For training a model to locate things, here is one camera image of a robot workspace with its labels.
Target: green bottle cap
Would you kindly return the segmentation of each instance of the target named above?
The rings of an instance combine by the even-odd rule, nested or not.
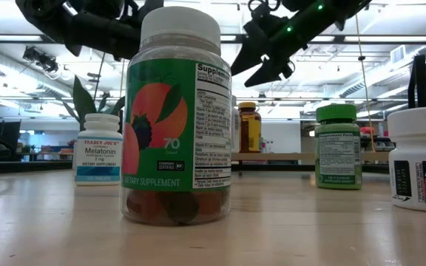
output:
[[[317,121],[328,119],[356,119],[356,106],[353,104],[331,104],[317,109]]]

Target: supplement bottle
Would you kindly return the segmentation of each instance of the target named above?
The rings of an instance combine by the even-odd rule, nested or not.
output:
[[[361,189],[361,138],[355,120],[356,107],[352,104],[332,104],[317,109],[317,187]]]
[[[231,72],[211,16],[162,7],[144,18],[125,114],[124,216],[190,225],[228,213]]]
[[[240,152],[240,112],[236,110],[236,96],[231,100],[231,151]]]
[[[88,114],[85,131],[78,133],[75,151],[77,185],[118,185],[121,175],[123,136],[119,117]]]
[[[389,154],[392,203],[426,211],[426,107],[390,114],[388,129],[396,143]]]
[[[260,153],[261,118],[256,112],[256,104],[252,102],[240,103],[241,119],[241,153]]]

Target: white bottle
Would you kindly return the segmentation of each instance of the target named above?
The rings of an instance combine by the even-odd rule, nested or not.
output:
[[[231,152],[240,152],[240,112],[235,109],[236,96],[231,99]]]
[[[390,114],[388,129],[396,143],[389,154],[392,203],[426,211],[426,107]]]
[[[119,117],[105,114],[85,116],[85,131],[78,134],[75,183],[118,185],[121,175],[123,136]]]

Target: amber bottle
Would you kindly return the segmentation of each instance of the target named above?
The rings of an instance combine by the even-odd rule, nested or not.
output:
[[[256,112],[256,104],[240,103],[241,144],[240,153],[260,153],[261,118]]]

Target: number 70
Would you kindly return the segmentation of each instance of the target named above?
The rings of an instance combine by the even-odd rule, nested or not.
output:
[[[163,140],[166,141],[166,145],[165,145],[165,149],[167,149],[169,146],[172,149],[178,149],[180,148],[180,141],[177,138],[170,138],[170,137],[166,137]]]

